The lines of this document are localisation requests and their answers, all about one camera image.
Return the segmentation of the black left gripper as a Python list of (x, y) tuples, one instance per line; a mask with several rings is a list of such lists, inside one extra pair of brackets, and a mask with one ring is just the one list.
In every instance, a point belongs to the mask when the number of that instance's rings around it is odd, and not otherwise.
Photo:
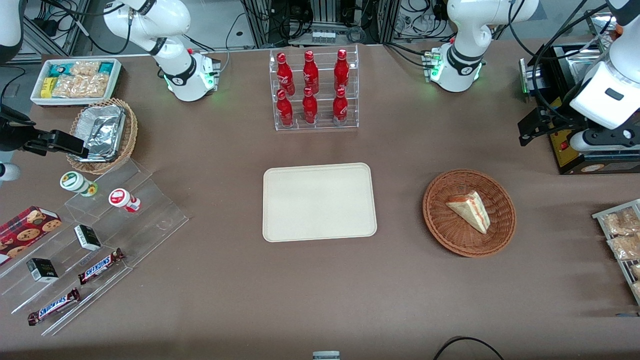
[[(565, 144), (564, 150), (570, 147), (576, 151), (638, 151), (639, 120), (636, 112), (615, 129), (607, 129), (592, 120), (586, 120), (586, 127), (555, 131), (549, 135), (549, 139), (553, 145)], [(529, 114), (529, 120), (518, 123), (519, 145), (526, 147), (537, 137), (547, 135), (552, 123), (553, 116), (545, 107), (535, 107)]]

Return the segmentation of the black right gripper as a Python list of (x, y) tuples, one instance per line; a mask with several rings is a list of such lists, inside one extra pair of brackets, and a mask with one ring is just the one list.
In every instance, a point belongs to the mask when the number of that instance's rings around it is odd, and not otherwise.
[[(33, 121), (22, 112), (16, 111), (8, 105), (1, 106), (0, 119), (0, 150), (2, 152), (25, 151), (45, 157), (47, 151), (32, 148), (31, 142), (36, 145), (44, 145), (40, 138), (46, 134), (44, 130), (39, 130)], [(73, 158), (87, 159), (89, 150), (85, 147), (85, 142), (69, 133), (61, 130), (51, 130), (48, 135), (49, 150), (65, 150), (64, 152)]]

